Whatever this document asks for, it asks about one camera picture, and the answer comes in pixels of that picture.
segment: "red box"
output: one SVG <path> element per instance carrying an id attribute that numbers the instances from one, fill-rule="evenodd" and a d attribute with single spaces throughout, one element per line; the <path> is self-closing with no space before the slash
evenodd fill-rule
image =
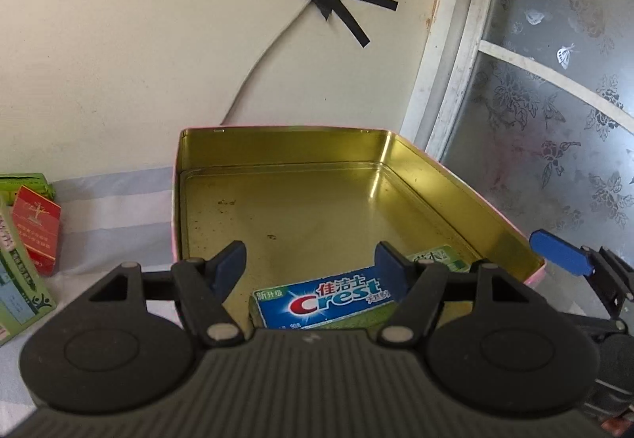
<path id="1" fill-rule="evenodd" d="M 40 275 L 51 275 L 57 255 L 61 208 L 22 186 L 13 203 L 13 222 Z"/>

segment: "power cord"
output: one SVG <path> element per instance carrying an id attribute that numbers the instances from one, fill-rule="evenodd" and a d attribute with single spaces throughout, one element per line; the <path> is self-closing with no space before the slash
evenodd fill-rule
<path id="1" fill-rule="evenodd" d="M 269 53 L 272 47 L 275 46 L 275 43 L 277 43 L 277 41 L 280 40 L 280 38 L 286 33 L 286 31 L 293 26 L 293 23 L 295 23 L 295 21 L 299 19 L 299 17 L 303 14 L 303 12 L 311 4 L 312 1 L 313 0 L 306 0 L 304 4 L 300 7 L 300 9 L 297 11 L 297 13 L 293 16 L 293 18 L 291 18 L 288 24 L 286 24 L 286 26 L 282 30 L 280 30 L 280 32 L 268 44 L 268 46 L 265 47 L 264 50 L 262 50 L 262 53 L 260 54 L 258 59 L 254 62 L 253 66 L 251 66 L 251 69 L 248 70 L 248 73 L 246 73 L 246 76 L 243 79 L 242 84 L 240 84 L 240 87 L 236 91 L 236 94 L 233 97 L 233 100 L 231 101 L 231 105 L 229 109 L 227 110 L 226 114 L 224 114 L 223 121 L 221 121 L 220 123 L 221 126 L 225 126 L 229 124 L 229 120 L 231 120 L 231 118 L 233 117 L 233 114 L 235 113 L 236 108 L 240 104 L 240 100 L 242 99 L 243 91 L 246 84 L 248 83 L 249 79 L 253 75 L 254 71 L 258 68 L 258 66 L 264 59 L 264 57 Z"/>

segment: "beige wall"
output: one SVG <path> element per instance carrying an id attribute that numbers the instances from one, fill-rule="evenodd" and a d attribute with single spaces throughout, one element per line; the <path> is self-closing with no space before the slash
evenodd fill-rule
<path id="1" fill-rule="evenodd" d="M 234 123 L 397 130 L 433 0 L 345 1 L 372 42 L 312 6 L 252 78 Z M 0 0 L 0 170 L 51 179 L 170 164 L 218 124 L 301 0 Z"/>

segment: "green box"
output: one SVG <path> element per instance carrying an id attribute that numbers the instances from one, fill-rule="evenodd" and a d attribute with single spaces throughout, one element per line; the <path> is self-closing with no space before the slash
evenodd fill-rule
<path id="1" fill-rule="evenodd" d="M 0 197 L 0 345 L 55 309 Z"/>

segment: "striped cloth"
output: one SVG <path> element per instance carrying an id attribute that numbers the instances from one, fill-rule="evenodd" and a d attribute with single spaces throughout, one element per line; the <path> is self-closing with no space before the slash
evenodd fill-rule
<path id="1" fill-rule="evenodd" d="M 144 271 L 171 266 L 171 168 L 53 185 L 61 205 L 61 237 L 58 272 L 46 284 L 58 310 L 123 261 L 137 261 Z M 178 321 L 173 303 L 148 302 L 148 309 Z M 50 317 L 0 347 L 0 436 L 34 409 L 20 378 L 18 358 L 24 342 Z"/>

